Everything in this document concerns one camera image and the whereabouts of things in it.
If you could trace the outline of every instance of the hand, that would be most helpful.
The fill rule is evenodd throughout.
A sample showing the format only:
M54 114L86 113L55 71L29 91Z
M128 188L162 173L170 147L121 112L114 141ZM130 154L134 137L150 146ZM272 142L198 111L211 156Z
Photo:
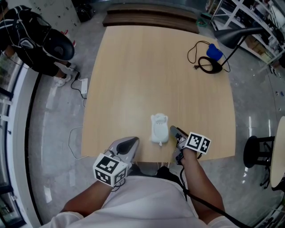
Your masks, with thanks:
M191 149L183 149L184 158L181 159L181 163L186 168L188 165L191 165L193 162L198 162L197 152Z

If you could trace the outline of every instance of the white cube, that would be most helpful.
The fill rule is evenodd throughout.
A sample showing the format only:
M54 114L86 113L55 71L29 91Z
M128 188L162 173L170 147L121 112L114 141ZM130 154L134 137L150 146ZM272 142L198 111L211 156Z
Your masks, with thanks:
M112 187L127 176L128 165L104 154L99 154L94 165L94 177Z

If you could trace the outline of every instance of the black bag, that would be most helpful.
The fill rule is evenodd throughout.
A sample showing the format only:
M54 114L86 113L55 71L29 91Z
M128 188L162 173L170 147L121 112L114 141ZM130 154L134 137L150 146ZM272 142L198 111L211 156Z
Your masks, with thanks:
M90 20L94 15L94 10L88 4L80 4L77 8L77 15L81 22Z

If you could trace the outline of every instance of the gray floor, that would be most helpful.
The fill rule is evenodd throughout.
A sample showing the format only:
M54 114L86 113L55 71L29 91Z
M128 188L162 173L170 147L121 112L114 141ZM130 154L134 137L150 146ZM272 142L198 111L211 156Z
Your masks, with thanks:
M105 31L101 24L103 18L104 14L96 14L91 21L82 24L76 36L73 62L78 65L82 78L91 77ZM200 31L202 35L213 37L209 28ZM220 46L225 55L229 55L231 50ZM253 225L271 207L280 203L282 194L259 186L266 171L262 166L247 169L243 164L243 148L250 135L275 135L277 122L285 114L285 97L276 96L275 91L285 92L285 74L281 72L281 77L276 77L266 69L257 73L264 64L243 49L237 50L229 63L236 112L236 155L203 161L201 165L221 193L227 212ZM43 76L33 105L28 144L29 168L33 193L44 223L50 221L70 198L94 182L92 165L95 158L75 160L67 145L70 130L82 126L84 115L82 98L78 91L70 88L70 84L57 88L51 77ZM81 83L78 81L74 86L80 88ZM80 157L81 132L82 128L71 132L70 145L77 157ZM139 165L150 174L157 169L156 163ZM172 172L176 174L180 169L171 165Z

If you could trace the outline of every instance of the lamp base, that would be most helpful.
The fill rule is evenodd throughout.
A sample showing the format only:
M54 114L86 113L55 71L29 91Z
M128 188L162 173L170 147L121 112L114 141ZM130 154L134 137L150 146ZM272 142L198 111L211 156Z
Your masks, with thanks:
M203 65L200 64L201 59L208 60L210 62L210 64L212 65L212 70L204 69L202 67ZM216 60L211 59L211 58L206 57L206 56L200 57L199 60L198 60L198 65L195 65L194 68L195 69L201 68L202 71L204 71L206 73L210 73L210 74L219 73L219 72L221 72L223 70L223 67L222 67L222 65L220 63L218 63Z

